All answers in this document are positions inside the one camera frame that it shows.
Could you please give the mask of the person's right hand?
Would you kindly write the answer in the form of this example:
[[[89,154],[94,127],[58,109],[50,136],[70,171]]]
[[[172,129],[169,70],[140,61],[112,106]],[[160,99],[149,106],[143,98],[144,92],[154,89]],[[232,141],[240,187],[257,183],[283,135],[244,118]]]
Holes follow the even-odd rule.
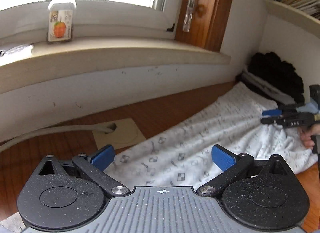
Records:
[[[300,140],[302,141],[303,145],[306,148],[313,149],[315,146],[315,143],[313,142],[311,137],[313,135],[319,135],[320,126],[319,126],[319,124],[314,124],[310,128],[298,127],[298,132],[300,135]]]

